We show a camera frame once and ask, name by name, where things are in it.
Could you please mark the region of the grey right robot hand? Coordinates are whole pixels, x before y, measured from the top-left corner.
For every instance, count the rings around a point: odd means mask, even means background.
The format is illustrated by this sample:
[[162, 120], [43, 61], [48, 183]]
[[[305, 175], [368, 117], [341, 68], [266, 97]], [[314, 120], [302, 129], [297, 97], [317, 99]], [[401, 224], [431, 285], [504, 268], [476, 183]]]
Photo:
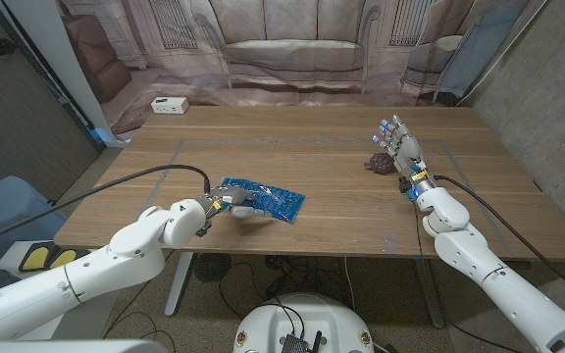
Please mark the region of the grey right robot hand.
[[385, 150], [400, 173], [400, 191], [410, 201], [415, 201], [424, 192], [434, 188], [435, 179], [428, 171], [419, 142], [402, 120], [397, 115], [392, 116], [391, 123], [382, 120], [380, 132], [380, 135], [373, 136], [373, 140]]

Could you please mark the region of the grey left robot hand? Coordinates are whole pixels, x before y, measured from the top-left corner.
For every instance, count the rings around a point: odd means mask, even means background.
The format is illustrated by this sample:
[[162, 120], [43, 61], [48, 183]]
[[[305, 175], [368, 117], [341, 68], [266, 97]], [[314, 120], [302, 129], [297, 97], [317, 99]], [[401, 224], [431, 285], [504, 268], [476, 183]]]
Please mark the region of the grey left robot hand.
[[252, 217], [266, 217], [270, 213], [254, 206], [255, 196], [247, 189], [225, 185], [213, 187], [208, 193], [196, 198], [205, 213], [204, 227], [196, 235], [202, 237], [211, 227], [211, 219], [228, 211], [234, 218], [243, 220]]

